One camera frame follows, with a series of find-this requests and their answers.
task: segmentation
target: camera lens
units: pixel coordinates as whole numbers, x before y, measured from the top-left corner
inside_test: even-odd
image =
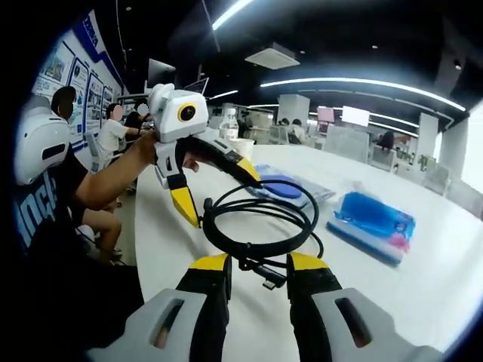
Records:
[[[195,116],[196,110],[193,106],[186,106],[181,110],[180,118],[181,121],[189,121]]]

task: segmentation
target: white table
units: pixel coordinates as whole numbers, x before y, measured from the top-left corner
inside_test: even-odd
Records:
[[[321,208],[315,231],[325,246],[323,259],[339,282],[357,288],[388,311],[397,332],[409,342],[440,351],[449,348],[483,298],[483,223],[479,219],[396,175],[306,146],[255,146],[254,163],[271,164],[334,190],[337,195]],[[186,175],[201,213],[205,198],[216,200],[238,185],[207,165],[198,174],[187,171]],[[389,267],[325,230],[331,204],[352,191],[354,182],[416,218],[411,250],[399,267]],[[217,220],[220,229],[238,241],[273,242],[297,232],[285,222],[248,213]],[[164,288],[175,288],[193,260],[220,252],[202,230],[177,213],[152,167],[139,178],[135,223],[145,300]],[[309,239],[300,251],[316,255],[318,248]],[[268,291],[262,282],[234,264],[225,361],[299,360],[286,289]]]

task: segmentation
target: white helmet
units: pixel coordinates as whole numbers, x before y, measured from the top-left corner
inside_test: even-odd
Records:
[[[33,96],[22,109],[15,146],[15,180],[18,185],[29,185],[64,160],[69,125],[51,111],[47,98]]]

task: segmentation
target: water bottle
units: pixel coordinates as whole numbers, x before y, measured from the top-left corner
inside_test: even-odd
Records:
[[[233,140],[238,138],[238,122],[236,121],[236,109],[228,108],[220,124],[220,138]]]

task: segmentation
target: black ceiling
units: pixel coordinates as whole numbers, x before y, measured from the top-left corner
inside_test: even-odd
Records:
[[[98,5],[96,16],[131,93],[142,92],[151,57],[176,66],[179,85],[194,82],[202,64],[210,77],[207,96],[238,90],[210,101],[215,104],[277,103],[280,94],[299,92],[311,99],[312,111],[317,105],[356,106],[416,123],[420,105],[445,114],[439,117],[443,128],[450,123],[448,117],[460,121],[467,112],[370,84],[260,84],[292,78],[368,78],[424,89],[468,110],[483,99],[483,27],[476,11],[462,1],[253,0],[213,32],[211,23],[234,2],[118,0],[125,56],[115,0]],[[245,61],[273,42],[293,51],[301,64],[270,70]]]

